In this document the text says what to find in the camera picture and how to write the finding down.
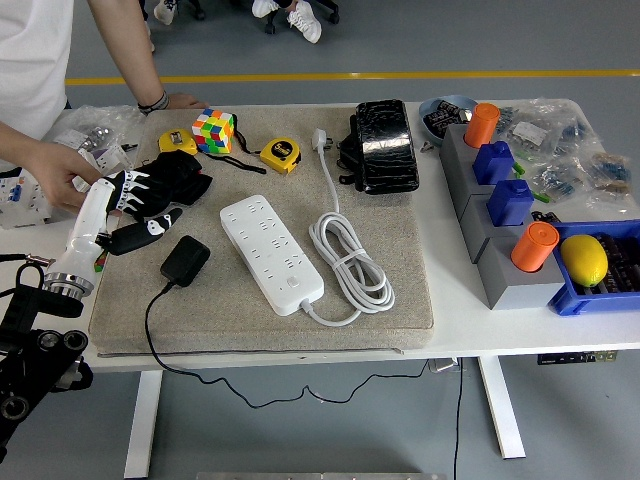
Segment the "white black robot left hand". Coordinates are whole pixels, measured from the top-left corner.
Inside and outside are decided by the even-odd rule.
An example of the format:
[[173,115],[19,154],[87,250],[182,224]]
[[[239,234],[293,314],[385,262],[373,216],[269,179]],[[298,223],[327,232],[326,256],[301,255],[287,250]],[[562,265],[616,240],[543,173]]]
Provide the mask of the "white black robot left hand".
[[[159,240],[182,215],[164,201],[152,205],[152,197],[162,184],[151,175],[123,170],[96,181],[89,190],[62,256],[47,270],[44,281],[53,290],[72,285],[88,294],[95,285],[94,262],[102,251],[123,255]],[[111,233],[108,214],[126,212],[137,220]]]

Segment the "person's right hand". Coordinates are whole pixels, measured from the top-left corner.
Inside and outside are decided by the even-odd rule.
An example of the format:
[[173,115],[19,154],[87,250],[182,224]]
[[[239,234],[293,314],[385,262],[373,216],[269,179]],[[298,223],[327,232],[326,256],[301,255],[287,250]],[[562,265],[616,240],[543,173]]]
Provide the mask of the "person's right hand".
[[60,144],[46,144],[34,167],[34,176],[52,206],[76,214],[86,194],[76,189],[73,180],[80,177],[92,185],[101,178],[101,173],[77,151]]

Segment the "person's left hand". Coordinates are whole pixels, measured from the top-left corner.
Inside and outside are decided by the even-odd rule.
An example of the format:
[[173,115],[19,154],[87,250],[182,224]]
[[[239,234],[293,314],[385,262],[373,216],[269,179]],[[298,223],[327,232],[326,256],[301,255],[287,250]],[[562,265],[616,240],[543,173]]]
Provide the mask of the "person's left hand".
[[191,94],[172,93],[168,95],[167,109],[204,109],[208,107],[207,102],[199,100]]

